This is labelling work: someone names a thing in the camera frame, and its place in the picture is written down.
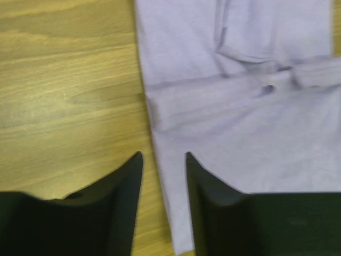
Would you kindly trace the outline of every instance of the black object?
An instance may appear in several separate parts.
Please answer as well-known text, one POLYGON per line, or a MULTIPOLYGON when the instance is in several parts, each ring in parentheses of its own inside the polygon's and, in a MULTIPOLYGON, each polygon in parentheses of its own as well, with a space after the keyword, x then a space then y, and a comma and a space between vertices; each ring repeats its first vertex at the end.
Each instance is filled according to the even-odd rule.
POLYGON ((1 256, 131 255, 142 155, 65 199, 0 193, 1 256))
POLYGON ((341 255, 341 193, 243 194, 186 165, 197 256, 341 255))

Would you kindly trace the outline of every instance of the garment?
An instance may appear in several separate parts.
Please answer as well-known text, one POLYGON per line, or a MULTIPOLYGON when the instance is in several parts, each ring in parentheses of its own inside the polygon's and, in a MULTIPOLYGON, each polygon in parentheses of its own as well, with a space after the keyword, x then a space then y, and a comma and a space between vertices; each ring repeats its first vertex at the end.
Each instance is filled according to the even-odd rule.
POLYGON ((328 58, 331 8, 321 0, 136 0, 176 255, 193 249, 187 151, 246 193, 340 189, 340 60, 328 58))

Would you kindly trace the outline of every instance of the clothing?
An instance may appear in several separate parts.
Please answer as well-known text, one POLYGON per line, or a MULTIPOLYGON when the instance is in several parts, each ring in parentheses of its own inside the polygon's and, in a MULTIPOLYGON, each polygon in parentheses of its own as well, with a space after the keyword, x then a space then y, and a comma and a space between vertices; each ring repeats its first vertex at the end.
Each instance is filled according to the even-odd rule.
POLYGON ((176 255, 193 249, 187 151, 246 193, 341 188, 331 9, 321 0, 136 0, 176 255))

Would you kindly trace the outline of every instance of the waistband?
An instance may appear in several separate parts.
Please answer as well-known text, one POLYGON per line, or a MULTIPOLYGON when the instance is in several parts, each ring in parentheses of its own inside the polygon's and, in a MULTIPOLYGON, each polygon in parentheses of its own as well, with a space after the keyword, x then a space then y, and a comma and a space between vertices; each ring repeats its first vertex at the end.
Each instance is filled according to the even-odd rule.
POLYGON ((341 57, 267 75, 180 81, 148 91, 152 127, 166 131, 223 111, 279 100, 312 87, 341 84, 341 57))

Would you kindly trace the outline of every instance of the wooden table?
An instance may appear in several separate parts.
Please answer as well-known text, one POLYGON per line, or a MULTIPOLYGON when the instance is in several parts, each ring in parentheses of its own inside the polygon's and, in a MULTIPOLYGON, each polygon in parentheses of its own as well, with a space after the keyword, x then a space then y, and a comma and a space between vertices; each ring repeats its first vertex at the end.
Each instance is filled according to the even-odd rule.
MULTIPOLYGON (((341 0, 335 10, 341 53, 341 0)), ((0 149, 0 190, 46 199, 86 186, 142 151, 133 255, 174 255, 133 0, 0 0, 0 149)))

